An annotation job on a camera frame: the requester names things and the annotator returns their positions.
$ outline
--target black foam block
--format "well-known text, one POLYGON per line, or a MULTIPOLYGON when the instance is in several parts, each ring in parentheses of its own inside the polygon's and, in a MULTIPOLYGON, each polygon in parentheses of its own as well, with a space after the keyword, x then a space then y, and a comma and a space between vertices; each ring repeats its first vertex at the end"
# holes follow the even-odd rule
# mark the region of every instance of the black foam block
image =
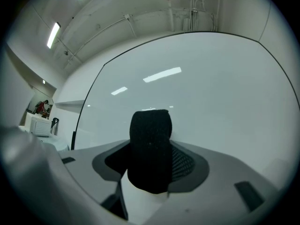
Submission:
POLYGON ((139 189, 166 192, 172 179, 172 121, 167 110, 136 112, 130 125, 128 179, 139 189))

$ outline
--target white appliance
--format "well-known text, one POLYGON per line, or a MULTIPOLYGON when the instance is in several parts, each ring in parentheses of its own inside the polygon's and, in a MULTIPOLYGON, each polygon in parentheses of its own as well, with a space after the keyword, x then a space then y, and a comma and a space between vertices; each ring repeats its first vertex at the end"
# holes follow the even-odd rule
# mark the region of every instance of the white appliance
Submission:
POLYGON ((25 129, 36 136, 48 137, 50 135, 51 121, 28 112, 26 114, 25 129))

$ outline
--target person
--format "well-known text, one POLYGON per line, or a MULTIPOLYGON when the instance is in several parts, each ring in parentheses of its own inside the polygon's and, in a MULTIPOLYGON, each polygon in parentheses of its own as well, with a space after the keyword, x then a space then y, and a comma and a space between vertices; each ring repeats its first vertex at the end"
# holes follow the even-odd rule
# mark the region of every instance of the person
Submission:
POLYGON ((37 105, 36 105, 36 111, 35 113, 40 113, 41 111, 43 111, 44 113, 47 113, 46 112, 46 109, 44 107, 45 104, 48 104, 48 100, 45 100, 44 102, 39 102, 37 105))

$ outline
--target curved white panel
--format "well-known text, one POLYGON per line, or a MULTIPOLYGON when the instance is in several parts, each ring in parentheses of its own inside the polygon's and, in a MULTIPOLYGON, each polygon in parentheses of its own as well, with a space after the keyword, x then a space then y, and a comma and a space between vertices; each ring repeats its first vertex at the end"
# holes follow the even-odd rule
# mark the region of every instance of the curved white panel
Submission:
POLYGON ((298 159, 296 96, 255 41, 188 33, 115 58, 87 96, 75 149, 129 139, 134 112, 150 109, 169 110, 171 139, 239 158, 278 188, 298 159))

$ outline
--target fluorescent light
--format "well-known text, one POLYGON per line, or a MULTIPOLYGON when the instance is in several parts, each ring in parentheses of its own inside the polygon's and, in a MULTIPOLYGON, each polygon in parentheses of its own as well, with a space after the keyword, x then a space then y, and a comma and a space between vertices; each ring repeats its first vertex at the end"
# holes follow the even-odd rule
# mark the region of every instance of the fluorescent light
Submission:
POLYGON ((175 68, 172 68, 172 69, 160 72, 160 73, 156 73, 152 76, 144 78, 143 80, 146 83, 149 83, 149 82, 155 81, 157 79, 160 79, 162 77, 167 77, 167 76, 170 76, 170 75, 173 75, 173 74, 176 74, 176 73, 181 73, 181 68, 180 67, 175 67, 175 68))
POLYGON ((51 31, 50 37, 48 39, 47 46, 49 48, 51 48, 53 40, 55 39, 56 33, 58 32, 59 29, 60 29, 60 25, 58 24, 58 22, 56 22, 53 29, 52 29, 52 31, 51 31))
POLYGON ((118 93, 124 92, 124 91, 126 91, 126 90, 127 90, 127 87, 122 87, 122 88, 120 88, 120 89, 118 89, 118 90, 112 92, 112 94, 113 94, 113 95, 117 95, 118 93))
POLYGON ((151 111, 151 110, 156 110, 156 108, 147 108, 147 109, 142 109, 142 111, 151 111))

